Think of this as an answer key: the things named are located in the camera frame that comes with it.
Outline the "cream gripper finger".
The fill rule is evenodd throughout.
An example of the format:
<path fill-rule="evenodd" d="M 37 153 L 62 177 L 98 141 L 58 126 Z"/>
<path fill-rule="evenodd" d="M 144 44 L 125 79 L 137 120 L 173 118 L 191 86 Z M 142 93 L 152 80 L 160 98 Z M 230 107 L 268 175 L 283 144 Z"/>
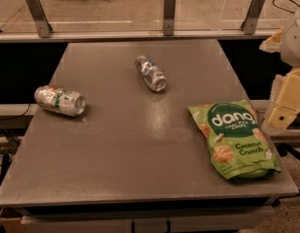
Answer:
<path fill-rule="evenodd" d="M 264 131 L 285 131 L 296 117 L 295 111 L 279 107 L 271 101 L 263 117 L 262 128 Z"/>
<path fill-rule="evenodd" d="M 265 52 L 280 52 L 282 46 L 283 29 L 277 30 L 271 37 L 264 40 L 259 49 Z"/>

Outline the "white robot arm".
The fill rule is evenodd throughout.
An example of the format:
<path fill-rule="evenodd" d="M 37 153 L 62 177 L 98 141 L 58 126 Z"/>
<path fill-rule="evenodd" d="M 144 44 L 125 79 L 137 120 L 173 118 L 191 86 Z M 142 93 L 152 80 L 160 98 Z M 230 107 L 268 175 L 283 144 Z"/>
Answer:
<path fill-rule="evenodd" d="M 259 47 L 266 52 L 278 52 L 281 61 L 292 69 L 273 80 L 270 102 L 262 128 L 268 134 L 280 134 L 300 114 L 300 8 L 286 25 L 262 42 Z"/>

